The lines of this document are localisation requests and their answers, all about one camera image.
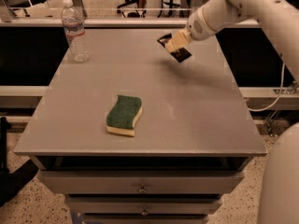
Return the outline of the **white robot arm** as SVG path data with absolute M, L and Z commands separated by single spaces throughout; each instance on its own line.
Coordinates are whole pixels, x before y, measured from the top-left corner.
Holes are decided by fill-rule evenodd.
M 299 13 L 286 0 L 209 0 L 188 18 L 186 26 L 166 43 L 176 52 L 193 40 L 205 40 L 222 29 L 254 19 L 299 81 Z

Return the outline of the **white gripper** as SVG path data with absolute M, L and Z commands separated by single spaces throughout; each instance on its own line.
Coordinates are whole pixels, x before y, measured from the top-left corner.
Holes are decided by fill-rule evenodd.
M 188 18 L 187 29 L 177 31 L 166 43 L 165 48 L 169 53 L 185 48 L 193 40 L 206 40 L 216 34 L 216 31 L 207 23 L 205 7 L 197 8 Z

